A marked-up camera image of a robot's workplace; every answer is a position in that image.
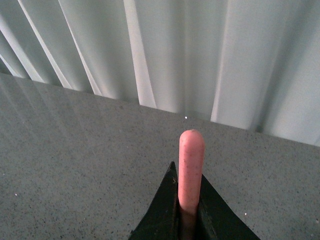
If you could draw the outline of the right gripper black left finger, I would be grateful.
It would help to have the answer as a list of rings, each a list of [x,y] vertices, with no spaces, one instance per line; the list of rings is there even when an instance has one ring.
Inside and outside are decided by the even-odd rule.
[[[172,161],[145,215],[130,233],[130,240],[178,239],[178,176]]]

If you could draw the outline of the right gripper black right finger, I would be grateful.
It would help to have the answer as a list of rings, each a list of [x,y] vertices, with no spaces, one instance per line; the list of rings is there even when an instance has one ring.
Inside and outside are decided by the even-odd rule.
[[[258,240],[205,176],[201,178],[197,212],[198,240]]]

